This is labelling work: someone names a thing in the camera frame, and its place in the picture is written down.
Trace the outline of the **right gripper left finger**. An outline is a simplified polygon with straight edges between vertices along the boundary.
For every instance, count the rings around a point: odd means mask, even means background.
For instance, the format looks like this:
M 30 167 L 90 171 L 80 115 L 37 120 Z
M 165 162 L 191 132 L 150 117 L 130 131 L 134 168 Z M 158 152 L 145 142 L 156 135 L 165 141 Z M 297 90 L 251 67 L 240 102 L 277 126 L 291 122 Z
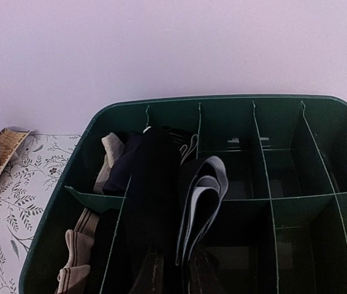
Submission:
M 155 245 L 150 246 L 132 286 L 132 293 L 164 293 L 164 267 L 163 253 Z

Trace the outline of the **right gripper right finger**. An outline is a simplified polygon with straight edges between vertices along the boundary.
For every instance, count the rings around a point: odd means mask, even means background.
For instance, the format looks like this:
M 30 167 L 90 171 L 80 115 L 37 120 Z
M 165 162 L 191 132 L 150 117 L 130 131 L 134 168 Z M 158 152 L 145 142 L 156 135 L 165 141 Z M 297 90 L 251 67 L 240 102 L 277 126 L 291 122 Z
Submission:
M 189 264 L 189 293 L 222 293 L 217 277 L 219 261 L 206 248 L 198 244 Z

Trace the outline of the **black white-banded underwear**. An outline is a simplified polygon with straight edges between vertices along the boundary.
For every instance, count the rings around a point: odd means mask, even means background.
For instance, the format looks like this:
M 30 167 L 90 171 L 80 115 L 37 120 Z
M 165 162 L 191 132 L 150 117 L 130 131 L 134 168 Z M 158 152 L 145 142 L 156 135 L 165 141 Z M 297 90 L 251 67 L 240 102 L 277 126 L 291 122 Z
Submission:
M 217 156 L 180 163 L 168 132 L 146 131 L 135 151 L 124 204 L 134 281 L 149 247 L 155 245 L 164 255 L 164 293 L 189 293 L 191 256 L 229 187 L 225 164 Z

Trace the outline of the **green divided storage box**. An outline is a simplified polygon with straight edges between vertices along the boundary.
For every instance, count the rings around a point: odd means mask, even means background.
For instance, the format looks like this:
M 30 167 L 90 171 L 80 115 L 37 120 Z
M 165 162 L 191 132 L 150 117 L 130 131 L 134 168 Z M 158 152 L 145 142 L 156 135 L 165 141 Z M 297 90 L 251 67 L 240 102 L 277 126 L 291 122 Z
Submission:
M 196 134 L 196 157 L 218 156 L 229 189 L 203 238 L 227 293 L 347 293 L 347 103 L 330 96 L 202 96 L 122 102 L 84 131 L 40 220 L 21 293 L 53 293 L 65 233 L 85 208 L 101 216 L 87 293 L 127 293 L 125 196 L 92 191 L 101 138 L 146 127 Z

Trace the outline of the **tan striped rolled garment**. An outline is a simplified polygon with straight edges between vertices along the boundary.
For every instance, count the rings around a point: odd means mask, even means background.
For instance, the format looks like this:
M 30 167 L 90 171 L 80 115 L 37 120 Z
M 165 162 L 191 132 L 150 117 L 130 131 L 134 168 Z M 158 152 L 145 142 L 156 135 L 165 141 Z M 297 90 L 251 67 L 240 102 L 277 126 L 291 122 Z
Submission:
M 84 292 L 91 272 L 91 250 L 98 222 L 99 216 L 85 208 L 75 227 L 66 231 L 65 241 L 69 256 L 58 273 L 56 293 Z

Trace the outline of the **dark ribbed rolled garment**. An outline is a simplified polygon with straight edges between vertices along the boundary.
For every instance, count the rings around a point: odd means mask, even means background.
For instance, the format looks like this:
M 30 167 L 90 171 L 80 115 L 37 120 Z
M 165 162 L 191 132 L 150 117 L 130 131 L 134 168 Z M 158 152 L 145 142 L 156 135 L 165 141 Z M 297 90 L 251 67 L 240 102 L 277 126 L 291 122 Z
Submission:
M 110 175 L 102 187 L 105 195 L 123 195 L 130 179 L 135 151 L 140 145 L 142 136 L 137 132 L 129 132 L 124 147 L 111 169 Z

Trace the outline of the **beige rolled garment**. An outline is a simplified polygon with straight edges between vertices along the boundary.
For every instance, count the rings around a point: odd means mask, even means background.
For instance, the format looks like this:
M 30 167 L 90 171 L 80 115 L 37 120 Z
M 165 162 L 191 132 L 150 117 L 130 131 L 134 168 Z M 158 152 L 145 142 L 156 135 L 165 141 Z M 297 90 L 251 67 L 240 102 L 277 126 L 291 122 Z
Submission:
M 115 162 L 120 158 L 124 151 L 124 143 L 119 137 L 111 132 L 101 139 L 105 149 L 104 162 L 94 183 L 93 191 L 97 194 L 103 194 L 103 186 L 108 180 Z

